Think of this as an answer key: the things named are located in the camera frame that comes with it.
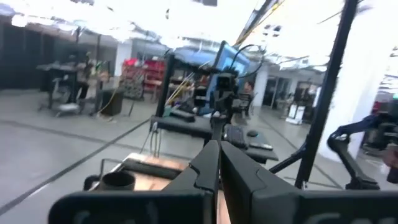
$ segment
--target gray floor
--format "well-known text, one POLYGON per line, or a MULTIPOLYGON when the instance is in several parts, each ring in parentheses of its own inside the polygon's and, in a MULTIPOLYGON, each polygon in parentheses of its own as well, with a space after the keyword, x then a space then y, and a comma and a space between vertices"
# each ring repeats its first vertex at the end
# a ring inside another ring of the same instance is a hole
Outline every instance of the gray floor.
MULTIPOLYGON (((39 101, 44 98, 45 95, 31 91, 0 93, 0 223, 46 223, 51 204, 65 194, 81 190, 84 178, 98 173, 102 158, 122 159, 139 152, 148 124, 112 146, 104 145, 146 120, 156 106, 137 102, 132 116, 127 117, 124 114, 128 114, 131 101, 125 100, 122 115, 107 122, 89 116, 54 118, 48 111, 37 112, 39 101)), ((297 150, 308 130, 289 125, 268 110, 260 111, 248 123, 264 132, 280 160, 297 150)), ((160 156, 187 161, 198 154, 202 144, 201 139, 163 131, 160 156)), ((379 161, 367 160, 359 162, 381 182, 383 189, 397 189, 377 171, 379 161)), ((309 189, 339 190, 349 181, 341 164, 322 157, 317 158, 316 164, 309 189)), ((294 183, 298 167, 294 164, 278 176, 294 183)))

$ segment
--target black robotic arm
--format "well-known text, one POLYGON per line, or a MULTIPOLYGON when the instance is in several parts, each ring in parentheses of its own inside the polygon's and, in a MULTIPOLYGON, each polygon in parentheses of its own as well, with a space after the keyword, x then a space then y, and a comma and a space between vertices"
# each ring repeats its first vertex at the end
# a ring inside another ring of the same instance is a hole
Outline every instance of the black robotic arm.
POLYGON ((379 190, 377 182, 368 177, 356 163, 354 158, 348 152, 349 136, 354 133, 360 133, 369 129, 378 128, 383 124, 396 123, 393 116, 387 113, 372 114, 365 117, 357 123, 340 126, 328 138, 328 146, 332 151, 338 154, 339 158, 346 167, 351 182, 346 185, 348 190, 379 190))

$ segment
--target metal frame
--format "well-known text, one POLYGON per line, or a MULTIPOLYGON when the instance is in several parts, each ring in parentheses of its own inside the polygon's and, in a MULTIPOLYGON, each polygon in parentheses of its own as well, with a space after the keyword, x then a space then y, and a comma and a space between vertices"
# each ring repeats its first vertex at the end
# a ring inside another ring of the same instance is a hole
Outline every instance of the metal frame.
POLYGON ((335 38, 335 43, 331 51, 328 70, 326 71, 325 77, 323 79, 322 89, 318 105, 315 110, 313 123, 305 142, 296 153, 292 154, 286 160, 269 169, 275 174, 299 159, 302 159, 294 184, 299 189, 302 189, 302 187, 310 178, 315 156, 318 151, 320 138, 322 136, 323 129, 325 128, 330 101, 335 90, 337 75, 340 71, 340 65, 343 59, 344 50, 346 48, 349 30, 351 29, 351 25, 356 14, 357 5, 358 0, 346 0, 345 2, 335 38))

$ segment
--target doorway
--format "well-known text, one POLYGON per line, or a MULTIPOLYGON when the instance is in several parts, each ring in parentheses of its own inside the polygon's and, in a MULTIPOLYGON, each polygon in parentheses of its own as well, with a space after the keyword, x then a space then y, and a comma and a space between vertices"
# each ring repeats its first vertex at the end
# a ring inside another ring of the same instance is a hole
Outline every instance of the doorway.
POLYGON ((269 76, 262 104, 277 109, 277 101, 284 100, 290 86, 289 78, 269 76))

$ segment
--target ceiling light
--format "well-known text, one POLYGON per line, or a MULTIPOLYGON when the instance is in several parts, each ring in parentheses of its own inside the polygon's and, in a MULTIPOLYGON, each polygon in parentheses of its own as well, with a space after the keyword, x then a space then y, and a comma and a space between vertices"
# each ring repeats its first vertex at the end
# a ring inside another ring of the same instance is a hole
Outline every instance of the ceiling light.
POLYGON ((35 17, 35 16, 28 16, 26 17, 26 20, 29 23, 42 24, 45 26, 51 26, 52 24, 54 24, 54 21, 52 19, 35 17))
POLYGON ((74 31, 77 30, 78 26, 69 24, 56 24, 57 28, 63 31, 74 31))
POLYGON ((27 25, 27 19, 21 15, 15 15, 12 17, 11 24, 16 27, 25 27, 27 25))

